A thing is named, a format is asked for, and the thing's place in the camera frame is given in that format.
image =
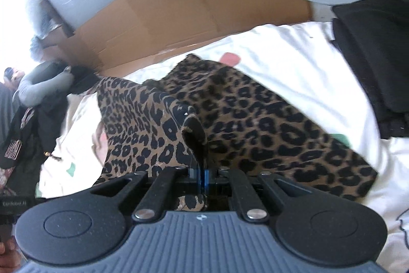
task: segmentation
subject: green patch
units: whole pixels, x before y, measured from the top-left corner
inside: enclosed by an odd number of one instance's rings
[[[41,191],[38,189],[39,187],[39,183],[37,183],[36,185],[36,198],[41,198],[42,197],[42,193]]]
[[[333,136],[336,140],[343,143],[346,147],[351,148],[351,143],[345,135],[341,133],[330,133],[330,135]]]
[[[75,164],[71,162],[71,167],[67,169],[67,173],[71,177],[74,177],[74,171],[75,171]]]

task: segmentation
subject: black hair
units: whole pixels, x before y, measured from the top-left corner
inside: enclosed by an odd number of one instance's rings
[[[8,67],[7,69],[4,70],[4,76],[8,79],[8,80],[12,80],[14,71],[11,67]]]

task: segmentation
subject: circular pad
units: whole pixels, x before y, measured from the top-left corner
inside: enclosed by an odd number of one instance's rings
[[[307,261],[346,267],[376,259],[387,228],[368,207],[323,194],[292,199],[277,218],[276,233],[288,250]]]
[[[87,232],[92,223],[87,214],[63,211],[50,215],[44,222],[44,228],[51,236],[71,238]]]
[[[28,258],[67,266],[103,257],[121,243],[125,232],[117,204],[93,195],[91,200],[67,197],[31,208],[17,221],[15,236]]]

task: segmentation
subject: pink patch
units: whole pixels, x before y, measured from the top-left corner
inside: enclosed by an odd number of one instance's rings
[[[226,52],[220,58],[219,62],[233,67],[240,63],[240,61],[241,61],[240,56],[236,55],[235,53]]]

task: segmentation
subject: metal screw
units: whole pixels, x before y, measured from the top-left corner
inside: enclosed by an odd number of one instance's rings
[[[148,220],[155,216],[155,211],[150,210],[149,208],[144,208],[136,211],[135,217],[140,220]]]
[[[247,216],[253,220],[261,220],[267,216],[267,212],[258,208],[247,211]]]

